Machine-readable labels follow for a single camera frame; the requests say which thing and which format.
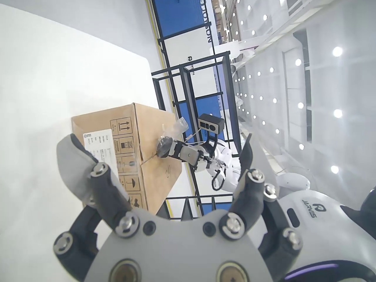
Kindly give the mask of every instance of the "white table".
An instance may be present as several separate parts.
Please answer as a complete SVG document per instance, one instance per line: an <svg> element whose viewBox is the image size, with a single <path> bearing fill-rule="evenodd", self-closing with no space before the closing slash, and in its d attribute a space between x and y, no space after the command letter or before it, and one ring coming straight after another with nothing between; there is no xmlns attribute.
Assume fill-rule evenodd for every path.
<svg viewBox="0 0 376 282"><path fill-rule="evenodd" d="M56 143L72 116L131 102L157 108L149 63L2 4L0 19L1 280L72 281L52 245L82 204L60 178Z"/></svg>

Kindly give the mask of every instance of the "robotic hand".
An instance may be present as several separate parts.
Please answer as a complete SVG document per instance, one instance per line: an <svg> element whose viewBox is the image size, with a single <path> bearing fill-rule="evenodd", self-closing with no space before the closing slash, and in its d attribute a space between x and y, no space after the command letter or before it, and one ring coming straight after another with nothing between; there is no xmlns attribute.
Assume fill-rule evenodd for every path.
<svg viewBox="0 0 376 282"><path fill-rule="evenodd" d="M250 141L241 153L229 211L181 223L132 208L110 167L74 135L58 144L57 155L64 183L87 204L53 245L59 262L78 281L272 282L286 275L301 252L302 238L290 227L275 189L251 168ZM261 215L267 233L257 248L247 233ZM98 250L94 230L102 219L113 232Z"/></svg>
<svg viewBox="0 0 376 282"><path fill-rule="evenodd" d="M87 205L53 244L59 262L85 282L376 282L376 190L359 211L311 190L278 200L276 183L269 183L273 175L255 169L264 165L263 172L272 173L252 139L250 134L239 157L239 182L229 211L218 209L179 223L132 208L110 167L74 135L65 137L57 146L60 175ZM176 142L169 152L178 145L188 146ZM177 156L197 152L207 166L215 153L210 146L202 145L205 152L177 150ZM191 162L198 168L198 161ZM113 232L98 250L94 231L102 219ZM265 231L259 231L259 223Z"/></svg>

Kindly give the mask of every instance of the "ceiling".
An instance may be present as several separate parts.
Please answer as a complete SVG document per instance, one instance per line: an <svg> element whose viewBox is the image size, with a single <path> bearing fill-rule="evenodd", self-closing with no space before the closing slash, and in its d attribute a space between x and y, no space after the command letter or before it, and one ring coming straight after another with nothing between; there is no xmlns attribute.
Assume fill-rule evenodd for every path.
<svg viewBox="0 0 376 282"><path fill-rule="evenodd" d="M235 0L230 41L271 35L233 78L239 116L283 168L358 208L376 185L375 0L335 0L286 29L307 1Z"/></svg>

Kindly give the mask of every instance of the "ceiling light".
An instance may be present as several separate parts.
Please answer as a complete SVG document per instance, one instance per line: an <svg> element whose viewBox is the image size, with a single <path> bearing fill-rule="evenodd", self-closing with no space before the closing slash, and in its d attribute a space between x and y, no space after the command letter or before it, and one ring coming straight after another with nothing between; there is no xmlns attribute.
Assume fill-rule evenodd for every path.
<svg viewBox="0 0 376 282"><path fill-rule="evenodd" d="M342 117L342 110L336 109L334 110L334 117L335 118L341 118Z"/></svg>
<svg viewBox="0 0 376 282"><path fill-rule="evenodd" d="M334 173L334 174L337 174L338 172L339 172L339 168L337 167L337 166L331 166L330 167L330 170L332 170L332 172Z"/></svg>
<svg viewBox="0 0 376 282"><path fill-rule="evenodd" d="M342 47L334 47L334 50L333 50L334 57L339 57L340 55L342 55L342 53L343 53Z"/></svg>

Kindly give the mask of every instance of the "white ceiling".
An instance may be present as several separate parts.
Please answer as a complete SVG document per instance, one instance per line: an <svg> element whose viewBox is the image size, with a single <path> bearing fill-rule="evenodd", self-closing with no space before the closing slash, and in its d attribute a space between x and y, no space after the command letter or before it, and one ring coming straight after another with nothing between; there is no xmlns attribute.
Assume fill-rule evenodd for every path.
<svg viewBox="0 0 376 282"><path fill-rule="evenodd" d="M248 1L252 1L252 12L246 9ZM240 1L236 18L244 25L237 27L234 22L233 27L239 29L242 39L251 37L252 29L257 36L274 26L275 15L283 17L277 6L287 11L287 5L281 6L279 0L272 3L275 9L263 1ZM241 79L234 82L235 95L242 93L244 101L245 111L240 109L239 115L258 130L265 148L290 171L306 175L314 188L354 208L376 185L374 3L335 1L256 54L234 77ZM268 15L266 22L262 13ZM306 65L302 44L293 37L293 32L301 29L306 29L308 40ZM332 54L336 46L343 48L340 57ZM298 58L302 60L300 66L295 65ZM305 70L310 71L312 143L307 142L306 135ZM303 109L298 108L299 102L304 103ZM342 118L334 117L335 109L343 111ZM299 149L300 143L305 145L304 150ZM330 171L332 165L340 168L338 174Z"/></svg>

